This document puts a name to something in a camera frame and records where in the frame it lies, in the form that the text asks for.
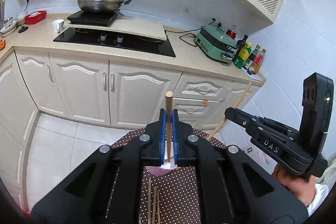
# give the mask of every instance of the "wooden chopstick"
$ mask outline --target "wooden chopstick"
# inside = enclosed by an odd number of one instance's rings
[[[157,224],[160,224],[160,192],[157,190]]]
[[[244,92],[241,94],[241,96],[238,98],[237,102],[232,106],[233,108],[237,108],[240,102],[245,97],[246,93],[248,92],[249,88],[251,87],[252,83],[249,82],[249,84],[246,86]],[[218,124],[218,126],[211,132],[211,134],[206,137],[206,139],[209,141],[217,132],[218,130],[223,126],[223,124],[227,121],[227,118],[224,117],[224,119]]]
[[[167,157],[170,162],[171,153],[171,115],[173,108],[173,93],[171,91],[166,92],[166,132],[167,132]]]
[[[157,191],[157,186],[154,186],[154,199],[153,199],[153,217],[152,217],[152,224],[155,223],[155,206],[156,206],[156,191]]]
[[[151,224],[151,179],[148,179],[148,224]]]

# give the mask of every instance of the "green electric cooker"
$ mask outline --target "green electric cooker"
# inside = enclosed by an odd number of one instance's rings
[[[195,43],[207,57],[223,64],[229,64],[237,52],[236,42],[214,25],[202,27]]]

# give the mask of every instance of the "red plastic tray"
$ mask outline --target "red plastic tray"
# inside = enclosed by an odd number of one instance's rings
[[[36,23],[40,22],[41,20],[45,19],[47,11],[36,11],[36,12],[38,12],[38,14],[33,16],[33,17],[30,16],[33,13],[25,16],[25,20],[26,20],[27,25],[33,25],[33,24],[36,24]]]

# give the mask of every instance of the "stainless steel wok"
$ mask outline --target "stainless steel wok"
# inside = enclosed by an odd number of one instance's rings
[[[85,12],[113,12],[118,10],[122,5],[129,4],[132,0],[77,0],[78,6]]]

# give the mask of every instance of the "white mug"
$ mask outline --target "white mug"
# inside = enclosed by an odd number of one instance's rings
[[[64,19],[57,19],[52,22],[52,26],[54,28],[54,33],[60,33],[63,31],[64,27]]]

